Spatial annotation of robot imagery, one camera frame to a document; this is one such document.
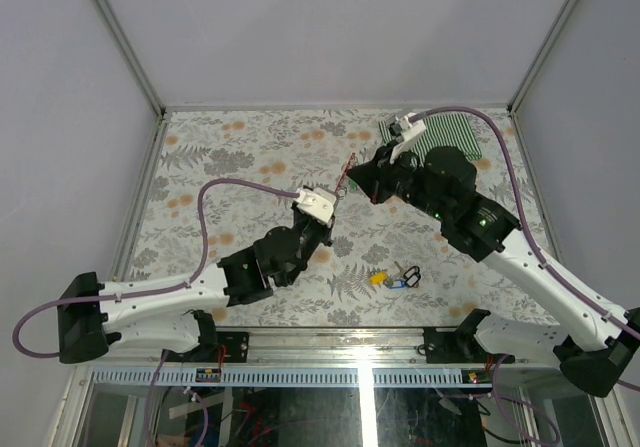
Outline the metal key holder red handle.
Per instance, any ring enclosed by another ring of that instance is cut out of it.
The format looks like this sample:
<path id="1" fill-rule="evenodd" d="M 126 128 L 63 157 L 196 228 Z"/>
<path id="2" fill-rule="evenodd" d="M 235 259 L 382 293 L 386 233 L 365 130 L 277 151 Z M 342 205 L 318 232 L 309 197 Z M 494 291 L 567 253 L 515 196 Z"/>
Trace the metal key holder red handle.
<path id="1" fill-rule="evenodd" d="M 343 183 L 345 181 L 347 171 L 352 167 L 355 159 L 356 159 L 356 153 L 355 152 L 351 152 L 350 156 L 348 157 L 347 162 L 345 163 L 345 165 L 342 168 L 341 174 L 340 174 L 340 176 L 338 178 L 336 187 L 334 189 L 334 194 L 338 195 L 338 193 L 340 192 L 341 186 L 343 185 Z"/>

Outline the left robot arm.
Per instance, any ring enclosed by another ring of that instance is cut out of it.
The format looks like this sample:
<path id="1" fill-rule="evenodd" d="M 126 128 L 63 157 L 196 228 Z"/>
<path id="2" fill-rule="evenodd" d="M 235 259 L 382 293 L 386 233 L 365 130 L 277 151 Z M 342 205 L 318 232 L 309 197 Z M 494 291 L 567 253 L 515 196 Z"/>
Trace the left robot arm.
<path id="1" fill-rule="evenodd" d="M 79 364 L 109 352 L 145 349 L 212 359 L 219 348 L 213 310 L 268 299 L 275 288 L 292 285 L 316 249 L 330 243 L 332 207 L 294 203 L 292 211 L 292 226 L 275 227 L 195 274 L 139 282 L 78 275 L 57 308 L 60 362 Z"/>

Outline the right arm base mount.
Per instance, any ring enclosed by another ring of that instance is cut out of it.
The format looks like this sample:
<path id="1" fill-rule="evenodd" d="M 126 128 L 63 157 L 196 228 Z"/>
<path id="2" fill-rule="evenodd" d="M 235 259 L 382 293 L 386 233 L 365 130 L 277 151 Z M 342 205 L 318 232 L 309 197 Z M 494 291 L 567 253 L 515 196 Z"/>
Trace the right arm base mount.
<path id="1" fill-rule="evenodd" d="M 474 309 L 457 327 L 423 327 L 422 343 L 415 350 L 430 364 L 485 363 L 490 354 L 475 338 L 478 326 L 490 315 Z"/>

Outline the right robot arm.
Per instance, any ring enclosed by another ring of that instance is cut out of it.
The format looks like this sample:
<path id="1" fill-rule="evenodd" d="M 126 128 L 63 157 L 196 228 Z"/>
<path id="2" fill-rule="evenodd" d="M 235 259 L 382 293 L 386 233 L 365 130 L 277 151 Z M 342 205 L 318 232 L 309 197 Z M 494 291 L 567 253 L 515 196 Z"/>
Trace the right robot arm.
<path id="1" fill-rule="evenodd" d="M 500 273 L 555 319 L 534 325 L 476 309 L 456 329 L 467 361 L 510 355 L 558 369 L 581 391 L 606 397 L 639 348 L 639 312 L 613 307 L 548 255 L 537 257 L 521 222 L 476 190 L 475 166 L 455 147 L 430 151 L 422 165 L 411 152 L 391 157 L 389 146 L 349 169 L 374 204 L 396 196 L 440 223 L 457 251 Z"/>

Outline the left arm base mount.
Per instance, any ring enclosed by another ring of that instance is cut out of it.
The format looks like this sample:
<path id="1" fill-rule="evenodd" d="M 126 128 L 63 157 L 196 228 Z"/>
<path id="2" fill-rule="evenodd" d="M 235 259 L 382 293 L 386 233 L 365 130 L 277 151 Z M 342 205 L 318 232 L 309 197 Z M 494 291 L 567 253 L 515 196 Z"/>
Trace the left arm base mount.
<path id="1" fill-rule="evenodd" d="M 246 331 L 219 331 L 213 340 L 205 340 L 197 354 L 198 362 L 246 363 L 250 334 Z"/>

